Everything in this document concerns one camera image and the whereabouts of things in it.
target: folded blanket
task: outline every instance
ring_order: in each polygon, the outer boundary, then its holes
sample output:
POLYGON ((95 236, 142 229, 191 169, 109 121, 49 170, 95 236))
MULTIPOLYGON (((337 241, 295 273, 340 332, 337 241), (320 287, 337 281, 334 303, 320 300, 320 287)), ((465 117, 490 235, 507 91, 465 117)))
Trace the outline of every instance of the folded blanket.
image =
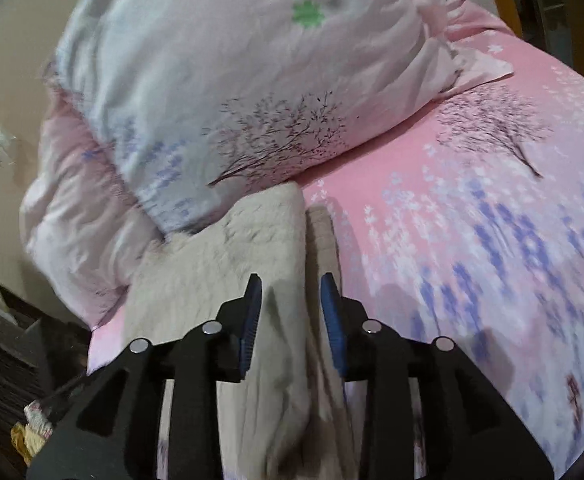
POLYGON ((250 480, 351 477, 342 384, 318 296, 319 274, 338 276, 336 243, 324 210, 306 220, 296 184, 245 197, 199 234, 152 246, 130 289, 125 340, 181 338, 241 296, 252 272, 264 295, 251 370, 217 392, 224 469, 250 480))

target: tree print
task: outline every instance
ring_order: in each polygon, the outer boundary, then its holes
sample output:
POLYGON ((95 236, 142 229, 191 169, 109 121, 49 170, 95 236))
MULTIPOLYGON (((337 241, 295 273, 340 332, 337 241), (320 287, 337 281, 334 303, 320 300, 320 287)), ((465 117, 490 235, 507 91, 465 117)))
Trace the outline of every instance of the tree print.
POLYGON ((574 423, 574 434, 578 436, 581 434, 581 423, 583 421, 583 406, 581 405, 581 390, 579 383, 573 374, 566 377, 568 387, 568 402, 572 409, 572 421, 574 423))
POLYGON ((205 134, 225 166, 209 186, 238 176, 251 189, 271 185, 344 152, 345 124, 331 96, 306 94, 293 105, 270 95, 251 112, 239 99, 222 104, 227 126, 205 134))
POLYGON ((447 127, 438 135, 441 145, 479 156, 507 153, 542 178, 524 143, 544 140, 550 130, 538 119, 534 105, 505 85, 482 85, 454 96, 441 105, 437 119, 447 127))

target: metal screw head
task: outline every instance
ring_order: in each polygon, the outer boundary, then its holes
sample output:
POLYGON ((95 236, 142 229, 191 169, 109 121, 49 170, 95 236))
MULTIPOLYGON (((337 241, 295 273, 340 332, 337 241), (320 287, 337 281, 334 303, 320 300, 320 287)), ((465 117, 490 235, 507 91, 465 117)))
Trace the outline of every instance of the metal screw head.
POLYGON ((454 349, 454 341, 449 337, 438 337, 434 344, 441 352, 450 352, 454 349))
POLYGON ((381 332, 381 324, 376 319, 368 319, 361 325, 363 330, 369 334, 377 334, 381 332))
POLYGON ((203 325, 203 333, 207 335, 217 334, 223 329, 218 321, 208 321, 203 325))
POLYGON ((130 350, 135 354, 142 354, 148 349, 149 346, 150 344, 147 339, 134 339, 134 341, 130 343, 130 350))

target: bed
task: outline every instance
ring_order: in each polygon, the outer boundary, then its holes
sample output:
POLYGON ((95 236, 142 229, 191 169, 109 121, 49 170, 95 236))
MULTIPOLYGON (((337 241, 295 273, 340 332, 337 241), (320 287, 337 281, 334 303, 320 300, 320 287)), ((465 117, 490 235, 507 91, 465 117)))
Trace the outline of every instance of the bed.
MULTIPOLYGON (((344 295, 405 336, 457 340, 559 477, 584 450, 584 79, 504 32, 458 41, 515 75, 298 181, 331 213, 344 295), (499 121, 521 149, 486 135, 499 121)), ((91 368, 120 351, 123 323, 124 306, 93 332, 91 368)))

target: wrinkled fabric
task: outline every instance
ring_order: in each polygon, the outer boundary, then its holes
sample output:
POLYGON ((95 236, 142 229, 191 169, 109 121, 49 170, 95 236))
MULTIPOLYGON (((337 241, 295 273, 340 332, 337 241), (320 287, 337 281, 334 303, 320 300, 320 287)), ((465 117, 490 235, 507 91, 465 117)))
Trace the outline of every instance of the wrinkled fabric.
POLYGON ((64 92, 49 95, 39 173, 20 207, 21 238, 62 302, 95 328, 161 235, 64 92))
POLYGON ((507 73, 463 77, 487 63, 447 22, 445 0, 81 0, 56 68, 153 221, 195 232, 457 78, 507 73))
MULTIPOLYGON (((344 294, 402 335, 454 338, 560 478, 584 449, 584 78, 479 7, 458 8, 462 28, 446 31, 455 45, 514 75, 430 105, 297 181, 306 205, 331 211, 344 294), (512 153, 450 142, 458 127, 492 131, 513 105, 541 177, 512 153)), ((124 315, 94 332, 91 366, 118 353, 124 315)), ((352 390, 360 449, 365 395, 352 390)))
MULTIPOLYGON (((318 295, 319 273, 339 277, 336 243, 325 208, 306 217, 296 184, 245 197, 202 232, 148 250, 125 305, 124 341, 181 338, 241 297, 253 272, 263 301, 251 368, 241 384, 217 383, 226 475, 353 478, 342 383, 318 295)), ((163 457, 166 447, 159 446, 163 457)))

